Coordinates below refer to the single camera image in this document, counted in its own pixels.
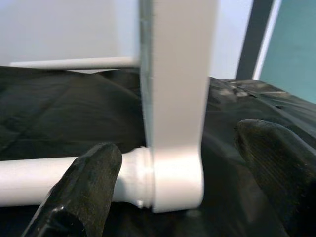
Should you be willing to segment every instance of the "white horizontal rod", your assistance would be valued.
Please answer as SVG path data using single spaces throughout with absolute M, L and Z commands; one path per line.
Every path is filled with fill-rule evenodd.
M 152 205 L 152 167 L 148 148 L 123 154 L 113 201 L 139 208 Z M 40 204 L 76 157 L 0 161 L 0 206 Z
M 111 58 L 81 58 L 49 61 L 12 62 L 11 67 L 37 68 L 37 69 L 118 69 L 138 67 L 139 61 L 135 57 Z

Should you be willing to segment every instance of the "black fabric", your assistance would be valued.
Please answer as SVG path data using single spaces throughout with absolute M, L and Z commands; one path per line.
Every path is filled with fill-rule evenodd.
M 263 119 L 289 128 L 313 146 L 316 107 L 263 82 L 210 80 L 201 207 L 153 214 L 112 203 L 103 236 L 287 236 L 234 147 L 234 128 L 244 119 Z M 2 160 L 75 156 L 99 142 L 113 142 L 123 153 L 145 145 L 136 70 L 88 75 L 0 68 L 0 88 Z M 1 236 L 19 236 L 36 209 L 0 208 Z

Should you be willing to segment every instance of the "white plastic pipe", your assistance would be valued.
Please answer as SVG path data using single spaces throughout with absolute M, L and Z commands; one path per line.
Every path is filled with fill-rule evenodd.
M 38 68 L 38 69 L 118 69 L 138 67 L 139 62 L 134 57 L 111 58 L 81 58 L 49 61 L 12 62 L 11 67 Z
M 0 161 L 0 206 L 40 204 L 76 157 Z M 153 170 L 148 148 L 123 155 L 113 201 L 139 208 L 153 202 Z

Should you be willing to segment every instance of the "white vertical post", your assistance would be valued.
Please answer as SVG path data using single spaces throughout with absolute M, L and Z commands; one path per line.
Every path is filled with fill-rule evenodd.
M 153 211 L 199 206 L 200 146 L 216 0 L 141 1 L 141 83 Z

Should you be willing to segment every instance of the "rounded joint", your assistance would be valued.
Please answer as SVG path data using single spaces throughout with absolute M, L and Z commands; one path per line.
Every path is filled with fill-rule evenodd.
M 196 208 L 204 194 L 199 148 L 151 150 L 123 154 L 113 201 L 126 201 L 153 212 Z

